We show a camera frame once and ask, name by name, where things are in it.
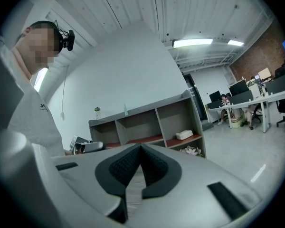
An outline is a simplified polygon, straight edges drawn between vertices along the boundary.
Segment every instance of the white desk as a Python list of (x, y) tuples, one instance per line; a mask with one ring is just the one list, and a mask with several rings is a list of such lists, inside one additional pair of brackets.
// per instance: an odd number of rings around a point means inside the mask
[[(248, 107), (250, 105), (254, 105), (254, 104), (261, 104), (261, 108), (262, 108), (262, 115), (263, 115), (263, 132), (266, 133), (267, 129), (270, 126), (270, 114), (269, 114), (269, 105), (268, 103), (273, 102), (273, 101), (279, 101), (279, 100), (283, 100), (285, 99), (285, 91), (276, 93), (276, 94), (272, 94), (272, 95), (267, 95), (267, 96), (261, 96), (258, 97), (257, 99), (253, 100), (253, 101), (247, 101), (247, 102), (243, 102), (243, 103), (239, 103), (239, 104), (233, 104), (233, 105), (225, 105), (219, 108), (214, 108), (214, 109), (208, 109), (208, 112), (215, 112), (215, 111), (219, 111), (222, 109), (226, 109), (227, 113), (228, 113), (228, 118), (229, 118), (229, 126), (230, 128), (232, 128), (232, 122), (231, 122), (231, 118), (230, 118), (230, 112), (228, 111), (228, 109), (238, 109), (238, 108), (242, 108), (242, 107)], [(264, 102), (266, 102), (267, 104), (267, 109), (266, 109), (266, 113), (265, 113), (265, 109), (264, 109)]]

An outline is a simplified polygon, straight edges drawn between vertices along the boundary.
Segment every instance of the seated woman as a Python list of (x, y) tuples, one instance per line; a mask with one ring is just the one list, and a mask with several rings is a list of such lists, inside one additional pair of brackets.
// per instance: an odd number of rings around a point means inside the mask
[[(227, 105), (229, 103), (229, 97), (228, 94), (222, 94), (221, 97), (222, 97), (222, 102), (224, 105)], [(224, 122), (224, 115), (227, 113), (227, 111), (225, 109), (223, 109), (221, 112), (220, 112), (220, 121), (218, 122), (218, 125), (222, 125), (223, 122)]]
[[(242, 108), (243, 112), (247, 114), (247, 121), (248, 121), (248, 123), (249, 123), (249, 128), (250, 128), (250, 130), (253, 130), (253, 126), (252, 126), (252, 114), (253, 114), (253, 112), (254, 112), (256, 106), (257, 106), (257, 104), (252, 104), (252, 105), (250, 105), (250, 106), (248, 106), (248, 107), (243, 107), (243, 108)], [(246, 125), (246, 124), (248, 124), (248, 123), (247, 123), (247, 122), (243, 122), (243, 123), (241, 124), (241, 127), (244, 126), (244, 125)]]

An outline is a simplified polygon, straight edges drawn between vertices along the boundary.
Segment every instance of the computer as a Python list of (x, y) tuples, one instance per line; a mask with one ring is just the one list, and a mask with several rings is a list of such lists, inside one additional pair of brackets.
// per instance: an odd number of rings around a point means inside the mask
[(235, 96), (235, 95), (241, 94), (243, 92), (246, 92), (249, 89), (247, 87), (246, 81), (241, 80), (240, 82), (230, 86), (229, 90), (230, 90), (230, 93), (232, 94), (232, 96)]
[(219, 91), (214, 92), (212, 94), (209, 95), (211, 102), (215, 102), (215, 101), (221, 101), (222, 97)]
[(261, 72), (258, 72), (258, 75), (262, 80), (266, 80), (271, 76), (271, 73), (268, 68), (263, 69)]

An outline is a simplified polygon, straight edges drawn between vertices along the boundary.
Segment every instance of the doorway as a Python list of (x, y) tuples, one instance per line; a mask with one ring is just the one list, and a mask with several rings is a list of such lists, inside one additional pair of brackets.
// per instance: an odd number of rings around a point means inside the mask
[(203, 105), (199, 91), (198, 91), (197, 87), (195, 86), (191, 75), (184, 75), (184, 79), (187, 83), (188, 89), (190, 90), (190, 92), (192, 94), (193, 101), (194, 101), (196, 108), (198, 110), (198, 113), (199, 113), (199, 117), (200, 117), (199, 119), (201, 121), (207, 120), (207, 114), (205, 111), (205, 107)]

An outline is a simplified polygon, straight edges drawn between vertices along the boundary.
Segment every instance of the ceiling light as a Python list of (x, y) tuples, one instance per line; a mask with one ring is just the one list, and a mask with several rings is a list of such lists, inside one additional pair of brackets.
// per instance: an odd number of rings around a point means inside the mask
[(239, 47), (241, 47), (242, 45), (244, 45), (244, 43), (243, 43), (243, 42), (236, 41), (236, 40), (230, 40), (230, 41), (228, 42), (228, 45), (234, 45), (234, 46), (239, 46)]
[(34, 88), (36, 89), (37, 92), (39, 92), (39, 89), (41, 87), (42, 81), (43, 81), (47, 71), (48, 71), (47, 68), (43, 68), (42, 70), (39, 71), (39, 73), (37, 75), (35, 86), (34, 86)]
[(213, 39), (188, 39), (188, 40), (173, 40), (172, 47), (180, 48), (195, 45), (210, 45)]

